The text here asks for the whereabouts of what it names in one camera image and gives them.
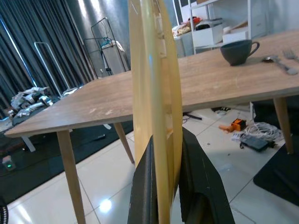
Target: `gray curtain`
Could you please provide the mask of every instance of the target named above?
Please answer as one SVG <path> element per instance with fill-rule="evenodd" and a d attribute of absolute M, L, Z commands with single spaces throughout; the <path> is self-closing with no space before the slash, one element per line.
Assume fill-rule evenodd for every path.
<path fill-rule="evenodd" d="M 96 78 L 64 0 L 1 0 L 0 37 L 0 118 L 11 97 L 34 82 L 57 94 L 34 42 L 51 46 L 71 87 Z M 66 90 L 49 51 L 41 47 L 41 52 L 60 90 Z"/>

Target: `wooden table leg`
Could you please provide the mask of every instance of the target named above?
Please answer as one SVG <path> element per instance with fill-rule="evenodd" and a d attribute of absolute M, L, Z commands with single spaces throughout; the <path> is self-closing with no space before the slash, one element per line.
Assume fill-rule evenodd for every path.
<path fill-rule="evenodd" d="M 70 132 L 69 130 L 57 132 L 57 137 L 77 222 L 78 224 L 85 224 L 83 202 L 74 153 L 71 146 Z"/>
<path fill-rule="evenodd" d="M 122 128 L 121 123 L 115 123 L 114 124 L 114 128 L 115 128 L 118 136 L 120 137 L 123 146 L 125 147 L 125 150 L 126 150 L 126 152 L 128 154 L 128 157 L 129 157 L 131 163 L 135 163 L 134 158 L 133 158 L 132 153 L 131 153 L 131 150 L 130 150 L 130 147 L 128 145 L 128 141 L 127 141 L 125 132 L 124 132 L 124 130 Z"/>
<path fill-rule="evenodd" d="M 291 137 L 290 121 L 285 98 L 275 98 L 274 105 L 278 117 L 280 129 L 285 137 L 285 145 L 288 154 L 293 154 L 293 142 Z"/>

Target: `orange tool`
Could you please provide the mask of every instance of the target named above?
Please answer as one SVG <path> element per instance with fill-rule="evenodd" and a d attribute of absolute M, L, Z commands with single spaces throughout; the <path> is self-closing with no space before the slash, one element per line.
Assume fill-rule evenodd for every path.
<path fill-rule="evenodd" d="M 244 128 L 246 128 L 246 120 L 237 118 L 233 123 L 231 123 L 230 126 L 219 125 L 219 128 L 228 133 L 233 132 L 234 130 L 242 131 Z"/>

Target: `fork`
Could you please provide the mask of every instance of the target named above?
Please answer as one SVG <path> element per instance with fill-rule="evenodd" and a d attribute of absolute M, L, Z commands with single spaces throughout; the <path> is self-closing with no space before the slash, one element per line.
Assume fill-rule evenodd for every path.
<path fill-rule="evenodd" d="M 299 58 L 295 55 L 295 53 L 291 49 L 284 50 L 283 53 L 286 59 L 292 59 L 299 63 Z"/>

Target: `yellow wooden board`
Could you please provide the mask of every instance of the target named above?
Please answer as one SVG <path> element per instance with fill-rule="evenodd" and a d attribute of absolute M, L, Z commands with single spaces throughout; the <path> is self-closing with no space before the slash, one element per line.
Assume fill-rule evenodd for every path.
<path fill-rule="evenodd" d="M 170 222 L 182 154 L 182 98 L 171 24 L 162 0 L 129 0 L 135 162 L 153 135 L 159 223 Z"/>

